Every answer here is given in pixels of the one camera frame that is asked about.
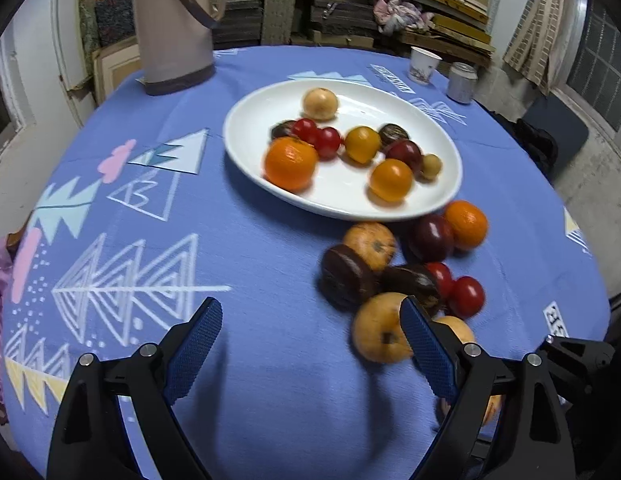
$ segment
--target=pink cloud pattern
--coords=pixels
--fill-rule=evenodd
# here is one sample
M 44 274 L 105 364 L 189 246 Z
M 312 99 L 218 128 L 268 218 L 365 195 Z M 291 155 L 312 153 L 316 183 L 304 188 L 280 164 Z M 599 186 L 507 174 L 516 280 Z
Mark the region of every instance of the pink cloud pattern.
M 111 156 L 99 163 L 97 171 L 104 175 L 102 177 L 102 182 L 104 184 L 111 184 L 111 182 L 117 180 L 135 144 L 137 144 L 135 139 L 127 140 L 121 146 L 117 146 L 113 152 L 111 152 Z

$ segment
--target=beige thermos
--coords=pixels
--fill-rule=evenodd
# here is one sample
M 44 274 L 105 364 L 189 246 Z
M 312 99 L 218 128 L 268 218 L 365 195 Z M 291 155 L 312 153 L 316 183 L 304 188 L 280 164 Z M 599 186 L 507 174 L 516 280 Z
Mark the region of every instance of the beige thermos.
M 170 94 L 212 76 L 211 29 L 225 7 L 226 0 L 217 7 L 209 0 L 133 0 L 147 94 Z

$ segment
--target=metal screw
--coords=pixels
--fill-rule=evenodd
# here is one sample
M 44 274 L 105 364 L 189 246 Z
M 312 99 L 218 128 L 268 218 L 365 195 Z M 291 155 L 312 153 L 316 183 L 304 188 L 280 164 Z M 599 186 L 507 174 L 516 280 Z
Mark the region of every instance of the metal screw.
M 477 346 L 475 343 L 468 343 L 468 345 L 464 347 L 464 351 L 467 355 L 470 355 L 471 357 L 477 357 L 479 354 L 481 354 L 481 348 L 479 348 L 479 346 Z
M 140 354 L 142 355 L 142 357 L 150 357 L 152 355 L 155 355 L 156 351 L 157 345 L 153 343 L 146 343 L 144 346 L 142 346 L 142 348 L 140 348 Z
M 79 358 L 79 364 L 82 366 L 88 366 L 95 360 L 93 354 L 84 354 Z
M 542 358 L 537 354 L 528 354 L 526 360 L 533 366 L 539 366 L 542 364 Z

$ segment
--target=cherry tomato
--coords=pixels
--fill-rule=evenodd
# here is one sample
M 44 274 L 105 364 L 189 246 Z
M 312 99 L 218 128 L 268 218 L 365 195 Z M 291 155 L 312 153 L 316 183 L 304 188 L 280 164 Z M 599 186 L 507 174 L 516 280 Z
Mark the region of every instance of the cherry tomato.
M 321 160 L 331 160 L 337 155 L 337 150 L 342 145 L 342 137 L 335 128 L 330 126 L 317 132 L 313 146 L 317 150 Z
M 451 270 L 441 262 L 431 262 L 426 265 L 437 280 L 437 288 L 443 300 L 447 300 L 453 290 L 453 276 Z
M 315 144 L 319 132 L 317 124 L 312 119 L 299 119 L 295 121 L 290 132 L 309 144 Z
M 368 185 L 382 200 L 399 202 L 411 190 L 413 172 L 401 160 L 387 158 L 373 170 Z
M 470 276 L 462 276 L 453 283 L 448 306 L 457 317 L 465 319 L 477 314 L 484 306 L 486 295 L 479 282 Z
M 385 150 L 386 158 L 396 158 L 404 162 L 415 176 L 422 171 L 422 150 L 412 140 L 399 139 L 393 142 Z

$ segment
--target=blue tablecloth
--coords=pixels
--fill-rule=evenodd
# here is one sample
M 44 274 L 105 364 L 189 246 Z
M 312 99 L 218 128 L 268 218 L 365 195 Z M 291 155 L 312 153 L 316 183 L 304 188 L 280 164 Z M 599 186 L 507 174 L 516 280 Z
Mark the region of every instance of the blue tablecloth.
M 393 92 L 453 138 L 459 198 L 491 229 L 447 263 L 486 289 L 469 324 L 488 352 L 519 358 L 548 333 L 603 337 L 606 293 L 579 228 L 486 112 L 446 97 L 446 78 L 419 86 L 406 59 L 333 48 L 227 50 L 216 65 L 209 82 L 167 96 L 127 80 L 38 202 L 4 308 L 4 389 L 15 440 L 39 471 L 78 356 L 128 356 L 209 295 L 223 305 L 223 329 L 175 413 L 215 480 L 405 480 L 424 456 L 437 430 L 427 382 L 411 361 L 358 360 L 351 317 L 315 287 L 321 253 L 349 224 L 268 194 L 224 153 L 228 110 L 287 79 Z M 122 406 L 142 470 L 156 478 L 132 405 Z

